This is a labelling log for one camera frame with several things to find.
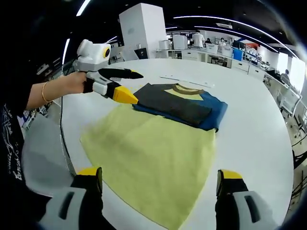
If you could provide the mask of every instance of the gold bracelet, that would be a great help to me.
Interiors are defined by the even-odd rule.
[[[51,102],[51,101],[47,101],[46,100],[46,98],[44,97],[44,88],[45,88],[45,86],[46,86],[46,84],[48,83],[48,81],[47,82],[45,82],[45,84],[43,85],[43,89],[42,89],[42,97],[43,97],[43,99],[44,99],[44,101],[45,102],[47,102],[47,103],[49,103],[49,102]]]

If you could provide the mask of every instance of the person's arm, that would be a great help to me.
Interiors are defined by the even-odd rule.
[[[201,41],[202,41],[202,44],[204,45],[206,40],[203,35],[201,35]]]
[[[85,81],[86,73],[74,72],[67,76],[49,81],[46,84],[34,84],[31,87],[26,109],[38,108],[47,103],[42,96],[44,84],[44,97],[47,101],[52,101],[67,94],[82,93],[84,89],[83,83]]]

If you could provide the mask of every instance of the ceiling light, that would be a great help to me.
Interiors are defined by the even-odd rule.
[[[70,40],[71,40],[70,38],[66,40],[66,44],[65,44],[65,47],[64,47],[64,53],[63,53],[63,58],[62,58],[62,65],[64,65],[64,63],[65,63],[66,51],[67,51],[67,47],[68,47],[68,44],[69,44]]]
[[[228,28],[228,29],[232,29],[232,25],[228,25],[228,24],[224,24],[224,23],[217,23],[216,24],[219,27],[223,27],[223,28]]]
[[[115,39],[115,38],[117,38],[117,36],[112,37],[110,40],[108,40],[108,41],[107,41],[107,42],[105,42],[105,43],[108,43],[108,42],[112,41],[112,40],[113,40],[113,39]]]
[[[106,43],[111,43],[111,42],[117,42],[117,39],[109,41],[109,42],[106,42]]]
[[[278,42],[283,47],[285,47],[287,50],[289,50],[296,58],[298,58],[298,56],[289,47],[287,47],[284,43],[279,41],[277,38],[275,38],[272,35],[264,32],[261,29],[258,29],[258,28],[254,27],[254,26],[251,26],[251,25],[239,22],[239,21],[231,20],[231,19],[228,19],[228,18],[213,17],[213,16],[180,16],[180,17],[174,17],[174,19],[177,19],[177,18],[214,18],[214,19],[225,20],[225,21],[229,21],[229,22],[233,22],[233,23],[239,23],[241,25],[245,25],[245,26],[248,26],[248,27],[253,28],[255,30],[258,30],[258,31],[262,32],[263,34],[267,35],[268,37],[270,37],[271,39],[274,39],[276,42]]]
[[[83,2],[82,6],[80,7],[80,9],[79,9],[78,12],[77,12],[76,17],[80,16],[80,15],[83,13],[85,7],[87,7],[87,5],[90,3],[90,1],[91,1],[91,0],[85,0],[85,1]]]
[[[271,49],[274,50],[276,53],[278,53],[278,51],[277,51],[276,49],[274,49],[272,46],[270,46],[270,45],[268,45],[268,44],[266,44],[266,43],[264,43],[264,42],[262,42],[262,41],[259,41],[259,40],[256,39],[256,38],[253,38],[253,37],[251,37],[251,36],[245,35],[245,34],[241,34],[241,33],[238,33],[238,32],[232,31],[232,30],[226,30],[226,29],[221,29],[221,28],[216,28],[216,27],[209,27],[209,26],[195,26],[195,27],[197,27],[197,28],[215,29],[215,30],[224,30],[224,31],[232,32],[232,33],[235,33],[235,34],[238,34],[238,35],[243,35],[243,36],[245,36],[245,37],[251,38],[251,39],[253,39],[253,40],[255,40],[255,41],[257,41],[257,42],[263,44],[264,46],[267,46],[267,47],[271,48]]]

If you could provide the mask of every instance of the folded shirt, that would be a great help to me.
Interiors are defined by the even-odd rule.
[[[143,88],[147,85],[150,86],[150,88],[155,88],[155,90],[152,90],[152,93],[149,93],[149,91],[144,90]],[[227,110],[228,105],[225,102],[221,102],[216,97],[213,97],[208,92],[205,92],[204,90],[195,90],[190,89],[184,86],[181,86],[179,84],[157,84],[157,85],[150,85],[147,84],[140,90],[138,90],[134,95],[139,99],[139,104],[133,105],[134,109],[138,111],[143,111],[155,115],[161,115],[168,119],[172,119],[174,121],[178,121],[193,127],[201,128],[204,130],[210,130],[215,129],[216,132],[219,129],[220,122]],[[168,94],[171,94],[173,96],[176,96],[178,98],[182,98],[185,101],[192,102],[194,104],[197,104],[201,107],[204,107],[206,109],[211,109],[208,114],[196,114],[196,117],[198,118],[197,123],[193,122],[191,123],[190,120],[182,119],[182,116],[178,116],[176,113],[171,113],[171,109],[166,111],[159,111],[154,108],[153,104],[155,101],[155,92],[165,92]],[[186,107],[180,107],[183,112],[181,114],[194,114],[197,113],[198,110],[190,110],[187,112],[188,108]]]
[[[151,84],[146,84],[134,95],[138,98],[139,105],[179,118],[195,127],[211,112],[211,108],[170,94]]]

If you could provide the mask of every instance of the person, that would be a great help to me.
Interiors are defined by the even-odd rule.
[[[285,73],[282,73],[280,78],[284,83],[289,85],[290,84],[289,70],[286,69]]]
[[[33,84],[27,62],[4,65],[0,77],[0,168],[3,229],[36,229],[48,197],[30,191],[22,169],[23,134],[17,120],[24,110],[43,106],[49,101],[72,93],[82,93],[84,72],[74,72],[44,83]]]
[[[212,44],[212,42],[210,41],[210,38],[207,38],[207,40],[205,41],[205,43]]]
[[[226,42],[224,40],[224,38],[221,38],[221,40],[219,41],[219,46],[225,46]]]
[[[195,47],[203,48],[203,42],[205,41],[205,38],[203,37],[203,35],[199,30],[197,30],[196,33],[193,34],[192,39],[194,41]]]

